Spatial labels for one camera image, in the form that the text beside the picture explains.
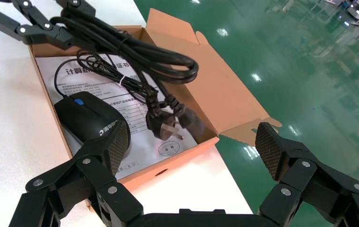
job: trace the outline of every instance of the blue mouse button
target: blue mouse button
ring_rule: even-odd
[[[84,101],[82,101],[81,99],[74,99],[74,102],[76,102],[78,105],[84,104]]]

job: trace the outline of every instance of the green floor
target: green floor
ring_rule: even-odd
[[[359,179],[359,27],[320,0],[136,0],[191,23],[283,127],[325,164]],[[245,145],[217,148],[256,213],[275,182]],[[303,204],[292,226],[327,227]]]

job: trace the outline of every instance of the open cardboard box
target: open cardboard box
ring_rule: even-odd
[[[269,118],[264,108],[209,45],[203,34],[195,33],[189,23],[151,9],[146,29],[141,26],[117,28],[128,31],[136,39],[182,53],[198,62],[200,70],[193,82],[183,85],[165,85],[180,102],[194,110],[206,124],[205,133],[195,138],[197,146],[120,179],[119,182],[129,190],[204,153],[216,144],[219,134],[254,145],[256,135],[252,129],[257,128],[260,122],[268,121],[276,126],[281,125]],[[72,47],[63,51],[49,44],[40,44],[30,46],[29,50],[68,155],[72,157],[39,72],[36,57],[74,56],[78,48]]]

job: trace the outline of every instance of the black computer mouse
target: black computer mouse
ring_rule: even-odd
[[[60,123],[82,143],[108,134],[117,122],[127,126],[125,118],[114,107],[89,92],[82,91],[64,97],[54,105]]]

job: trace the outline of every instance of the table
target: table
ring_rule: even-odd
[[[88,2],[97,9],[96,16],[109,24],[145,26],[133,1]],[[47,18],[60,13],[60,7],[52,1],[32,3]],[[26,23],[11,4],[0,3],[0,11]],[[0,32],[0,226],[8,226],[30,179],[67,160],[27,47]],[[145,213],[178,212],[180,208],[252,213],[215,147],[132,193],[143,204]],[[61,226],[103,224],[82,202],[62,220]]]

